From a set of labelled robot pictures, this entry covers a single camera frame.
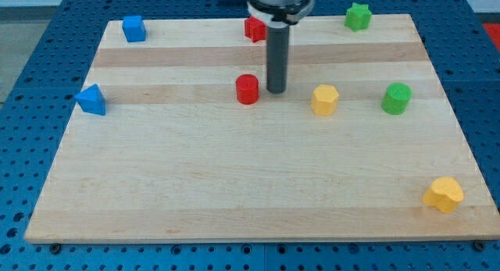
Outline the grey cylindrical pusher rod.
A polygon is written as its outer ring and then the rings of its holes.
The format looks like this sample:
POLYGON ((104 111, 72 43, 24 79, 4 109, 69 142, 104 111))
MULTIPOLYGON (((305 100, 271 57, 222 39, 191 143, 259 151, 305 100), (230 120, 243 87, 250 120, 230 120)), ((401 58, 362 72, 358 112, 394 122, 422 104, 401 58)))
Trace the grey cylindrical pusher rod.
POLYGON ((266 28, 266 89, 272 94, 286 90, 289 27, 266 28))

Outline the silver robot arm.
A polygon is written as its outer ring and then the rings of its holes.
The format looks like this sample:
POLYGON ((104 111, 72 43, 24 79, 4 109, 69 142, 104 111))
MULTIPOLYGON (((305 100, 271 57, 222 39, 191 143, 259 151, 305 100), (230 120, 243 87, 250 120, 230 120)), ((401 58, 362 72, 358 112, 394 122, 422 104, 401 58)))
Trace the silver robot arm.
POLYGON ((290 28, 308 16, 316 0, 247 0, 251 16, 266 25, 266 89, 285 92, 290 28))

